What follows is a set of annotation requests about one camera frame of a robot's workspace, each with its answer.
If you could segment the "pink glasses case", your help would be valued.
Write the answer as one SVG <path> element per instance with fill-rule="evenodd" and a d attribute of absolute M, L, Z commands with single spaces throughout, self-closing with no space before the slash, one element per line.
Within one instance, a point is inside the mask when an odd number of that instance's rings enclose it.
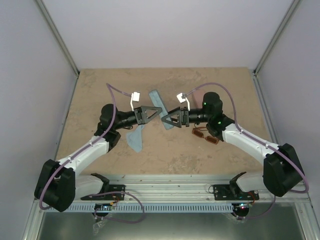
<path fill-rule="evenodd" d="M 203 89 L 198 89 L 192 93 L 192 100 L 196 108 L 202 108 L 203 97 L 205 93 L 206 92 Z"/>

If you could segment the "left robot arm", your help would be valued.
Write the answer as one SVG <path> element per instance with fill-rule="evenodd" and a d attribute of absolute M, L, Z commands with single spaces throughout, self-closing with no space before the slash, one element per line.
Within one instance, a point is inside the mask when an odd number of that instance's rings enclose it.
<path fill-rule="evenodd" d="M 98 173 L 84 176 L 81 173 L 117 145 L 121 138 L 119 129 L 145 125 L 161 112 L 155 106 L 140 106 L 127 112 L 119 111 L 113 104 L 103 106 L 97 130 L 84 146 L 58 161 L 49 159 L 43 164 L 34 197 L 59 212 L 74 200 L 88 196 L 107 198 L 112 190 L 108 178 Z"/>

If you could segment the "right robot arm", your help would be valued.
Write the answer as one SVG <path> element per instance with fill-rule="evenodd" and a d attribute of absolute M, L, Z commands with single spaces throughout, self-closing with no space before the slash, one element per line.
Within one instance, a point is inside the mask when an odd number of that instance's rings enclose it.
<path fill-rule="evenodd" d="M 229 193 L 236 200 L 257 190 L 268 190 L 282 197 L 304 179 L 293 146 L 288 143 L 278 145 L 246 132 L 223 113 L 223 102 L 215 92 L 204 94 L 201 108 L 177 107 L 161 120 L 177 128 L 205 123 L 211 137 L 241 149 L 262 165 L 262 171 L 244 171 L 230 180 Z"/>

